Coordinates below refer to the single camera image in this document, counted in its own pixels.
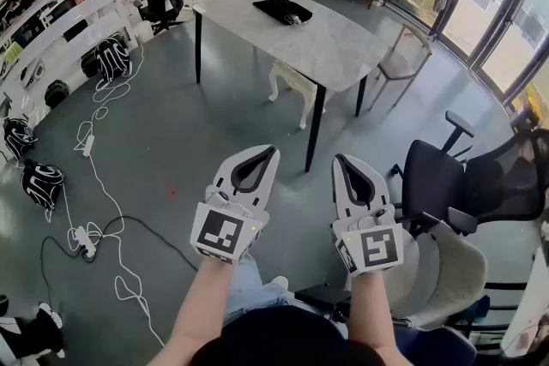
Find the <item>marble table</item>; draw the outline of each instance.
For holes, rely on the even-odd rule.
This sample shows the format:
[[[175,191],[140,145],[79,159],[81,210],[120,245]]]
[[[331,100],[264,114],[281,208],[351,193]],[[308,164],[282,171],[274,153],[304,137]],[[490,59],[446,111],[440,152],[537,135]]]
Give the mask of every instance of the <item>marble table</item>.
[[[253,5],[260,0],[207,0],[196,14],[196,82],[201,79],[202,17],[235,33],[255,47],[296,69],[317,84],[305,171],[311,168],[326,90],[343,92],[357,82],[359,115],[366,76],[389,49],[380,38],[312,0],[291,0],[313,13],[304,25],[286,26]]]

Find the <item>black table leg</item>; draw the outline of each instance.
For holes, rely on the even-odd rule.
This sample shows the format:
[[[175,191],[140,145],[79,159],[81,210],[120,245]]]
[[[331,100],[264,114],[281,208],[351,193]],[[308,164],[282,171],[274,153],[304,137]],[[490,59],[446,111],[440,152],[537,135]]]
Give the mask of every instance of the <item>black table leg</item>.
[[[196,14],[196,35],[195,35],[195,63],[196,63],[196,84],[200,84],[200,68],[202,61],[202,14]]]
[[[315,155],[315,147],[317,146],[318,130],[320,129],[320,120],[323,117],[324,98],[326,97],[326,87],[318,84],[317,99],[315,100],[315,108],[312,112],[311,132],[309,133],[309,145],[307,146],[307,160],[305,162],[305,172],[311,169],[312,158]]]
[[[366,88],[366,78],[368,78],[368,75],[365,76],[362,80],[360,80],[359,96],[357,97],[357,110],[356,112],[354,112],[355,117],[359,117],[360,107],[362,107],[362,99],[364,98],[364,89]]]

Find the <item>white wall shelf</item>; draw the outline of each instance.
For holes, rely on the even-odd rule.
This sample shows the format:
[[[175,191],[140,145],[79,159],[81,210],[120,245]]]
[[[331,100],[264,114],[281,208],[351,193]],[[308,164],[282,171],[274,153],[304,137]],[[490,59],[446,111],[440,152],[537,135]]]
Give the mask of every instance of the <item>white wall shelf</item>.
[[[37,0],[12,24],[0,38],[0,47],[9,44],[13,35],[48,3],[54,0]],[[87,19],[87,28],[69,42],[63,34],[80,21]],[[91,51],[102,39],[117,31],[125,31],[130,37],[130,48],[136,47],[127,11],[122,0],[84,0],[54,21],[31,41],[19,56],[19,61],[0,84],[0,96],[6,93],[12,99],[9,117],[30,117],[31,126],[36,125],[49,111],[44,95],[55,80],[69,79],[71,92],[86,78],[80,69],[81,57]],[[36,58],[42,58],[45,72],[28,90],[21,86],[21,72]]]

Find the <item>gray chair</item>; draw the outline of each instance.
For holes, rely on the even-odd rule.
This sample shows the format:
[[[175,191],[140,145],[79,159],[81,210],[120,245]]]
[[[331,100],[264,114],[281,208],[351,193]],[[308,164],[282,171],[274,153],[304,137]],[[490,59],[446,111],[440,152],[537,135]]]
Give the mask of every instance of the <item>gray chair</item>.
[[[421,59],[419,67],[416,70],[414,70],[414,68],[412,67],[413,63],[409,62],[406,57],[404,57],[396,49],[399,42],[401,41],[402,36],[404,35],[404,32],[407,30],[421,43],[421,52],[425,52],[425,57]],[[396,42],[389,49],[383,60],[377,66],[379,68],[379,74],[376,77],[376,81],[379,80],[379,78],[381,78],[381,75],[383,74],[383,76],[385,77],[385,82],[379,89],[379,92],[377,92],[376,98],[374,98],[374,100],[368,107],[368,111],[370,111],[373,108],[374,104],[376,104],[377,100],[383,93],[383,90],[385,90],[390,81],[409,80],[407,86],[402,91],[401,96],[399,96],[396,102],[393,104],[393,107],[395,107],[404,96],[404,93],[406,93],[410,86],[412,86],[413,81],[416,79],[419,72],[423,69],[429,58],[431,58],[431,55],[431,46],[429,45],[429,42],[427,41],[425,35],[423,35],[414,27],[403,23],[402,29],[398,34]]]
[[[430,286],[420,276],[407,297],[407,303],[391,310],[393,317],[403,319],[411,327],[444,323],[451,315],[463,311],[484,293],[488,263],[480,250],[457,235],[440,221],[427,232],[438,250],[436,284]]]

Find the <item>concrete floor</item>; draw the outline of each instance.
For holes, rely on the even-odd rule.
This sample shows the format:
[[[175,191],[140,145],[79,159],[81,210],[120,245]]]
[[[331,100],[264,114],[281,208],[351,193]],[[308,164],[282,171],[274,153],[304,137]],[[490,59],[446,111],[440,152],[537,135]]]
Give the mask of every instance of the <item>concrete floor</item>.
[[[367,11],[347,0],[317,0],[391,42],[401,21],[387,9]],[[282,274],[295,291],[345,276],[331,243],[329,224],[335,219],[330,165],[336,153],[352,154],[380,172],[395,162],[403,165],[407,149],[420,138],[442,145],[452,131],[443,114],[452,110],[472,123],[479,135],[475,151],[498,146],[510,137],[503,109],[485,88],[441,45],[401,103],[390,109],[404,84],[390,84],[373,111],[365,106],[353,117],[357,87],[335,95],[327,104],[311,173],[304,174],[309,130],[299,129],[302,98],[282,92],[268,101],[268,72],[274,61],[238,37],[204,21],[202,85],[195,84],[194,21],[163,33],[144,46],[144,63],[124,98],[109,105],[106,119],[94,126],[94,163],[107,190],[123,212],[143,219],[181,249],[193,263],[200,258],[189,236],[197,202],[212,182],[220,163],[236,152],[265,143],[281,150],[281,163],[267,209],[266,234],[252,250],[264,281]],[[131,54],[140,61],[140,51]],[[73,151],[79,124],[97,108],[92,101],[95,80],[72,93],[37,127],[39,141],[32,159],[59,166],[66,174],[72,221],[104,226],[118,216],[102,193],[87,160]],[[466,146],[462,140],[456,147]],[[18,170],[0,174],[0,292],[10,300],[10,315],[32,316],[32,307],[46,300],[40,276],[39,249],[45,236],[66,246],[69,227],[60,199],[51,224],[43,211],[21,191]],[[175,196],[169,197],[171,188]],[[400,200],[400,182],[390,183],[393,201]],[[490,262],[491,281],[524,281],[535,247],[533,224],[488,225],[475,236]],[[286,252],[281,253],[281,243]],[[48,243],[45,271],[54,308],[65,322],[67,358],[48,364],[144,364],[160,349],[148,331],[147,318],[135,301],[119,302],[113,290],[118,274],[117,245],[105,241],[93,265],[69,260]],[[194,272],[171,249],[128,221],[123,258],[142,277],[153,326],[167,339]],[[519,279],[510,279],[517,273]],[[136,288],[135,282],[129,282]]]

